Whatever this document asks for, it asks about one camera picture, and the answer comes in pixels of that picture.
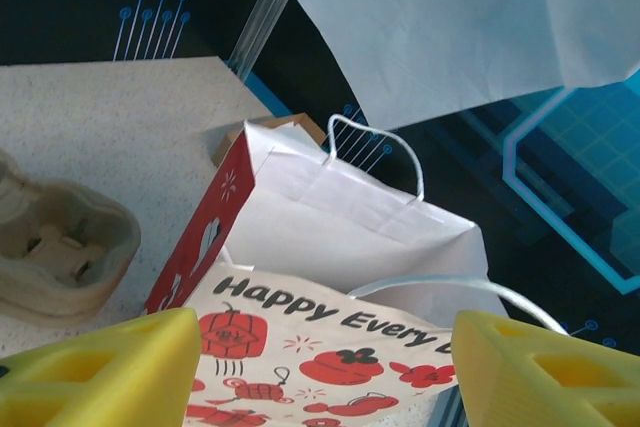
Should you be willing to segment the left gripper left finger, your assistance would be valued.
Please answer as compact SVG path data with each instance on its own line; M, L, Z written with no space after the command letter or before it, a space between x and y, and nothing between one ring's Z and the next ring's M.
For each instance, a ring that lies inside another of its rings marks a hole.
M1 361L4 426L180 426L200 358L196 312L173 308Z

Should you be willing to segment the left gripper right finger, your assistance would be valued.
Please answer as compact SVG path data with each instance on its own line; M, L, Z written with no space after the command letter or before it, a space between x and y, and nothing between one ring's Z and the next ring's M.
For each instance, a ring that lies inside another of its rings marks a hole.
M472 426L639 424L639 359L572 336L462 311L452 359Z

